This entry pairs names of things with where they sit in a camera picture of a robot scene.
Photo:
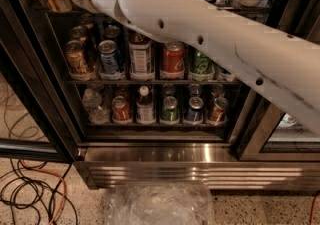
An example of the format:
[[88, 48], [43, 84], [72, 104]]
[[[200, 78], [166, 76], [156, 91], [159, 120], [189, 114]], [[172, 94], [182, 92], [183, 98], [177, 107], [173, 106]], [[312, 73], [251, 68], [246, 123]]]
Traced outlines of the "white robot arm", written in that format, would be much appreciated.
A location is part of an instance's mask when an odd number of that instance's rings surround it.
[[72, 0], [158, 42], [200, 50], [316, 134], [320, 46], [204, 0]]

